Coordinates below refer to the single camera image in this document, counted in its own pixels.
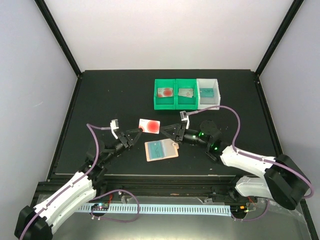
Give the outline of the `beige card holder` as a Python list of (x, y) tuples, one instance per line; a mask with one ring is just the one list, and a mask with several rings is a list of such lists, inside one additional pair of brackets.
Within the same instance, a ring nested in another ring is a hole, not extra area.
[(170, 159), (170, 158), (176, 158), (179, 156), (179, 144), (174, 142), (173, 140), (167, 138), (167, 139), (162, 139), (162, 140), (155, 140), (155, 141), (161, 141), (162, 142), (162, 147), (163, 147), (163, 153), (164, 153), (164, 157), (160, 158), (160, 159), (154, 159), (154, 160), (150, 160), (149, 159), (149, 153), (148, 153), (148, 147), (147, 147), (147, 143), (151, 142), (145, 142), (144, 146), (145, 146), (145, 154), (146, 154), (146, 160), (148, 162), (153, 162), (153, 161), (159, 161), (159, 160), (164, 160), (164, 159)]

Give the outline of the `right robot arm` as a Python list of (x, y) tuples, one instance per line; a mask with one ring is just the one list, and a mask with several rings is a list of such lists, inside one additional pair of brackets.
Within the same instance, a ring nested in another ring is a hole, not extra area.
[(289, 156), (263, 156), (238, 149), (222, 141), (221, 131), (211, 120), (203, 121), (199, 130), (189, 129), (186, 123), (176, 123), (162, 126), (160, 132), (178, 144), (204, 148), (213, 162), (252, 174), (252, 177), (240, 177), (228, 187), (228, 198), (234, 202), (243, 197), (260, 197), (295, 210), (312, 191), (311, 182)]

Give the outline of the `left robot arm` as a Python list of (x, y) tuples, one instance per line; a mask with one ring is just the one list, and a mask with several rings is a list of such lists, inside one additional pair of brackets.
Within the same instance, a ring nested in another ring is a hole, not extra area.
[(59, 227), (83, 204), (103, 199), (108, 192), (100, 181), (106, 165), (130, 150), (142, 134), (141, 128), (112, 131), (116, 141), (111, 147), (100, 144), (93, 135), (95, 154), (73, 177), (46, 200), (36, 206), (25, 206), (18, 215), (14, 235), (19, 240), (51, 240)]

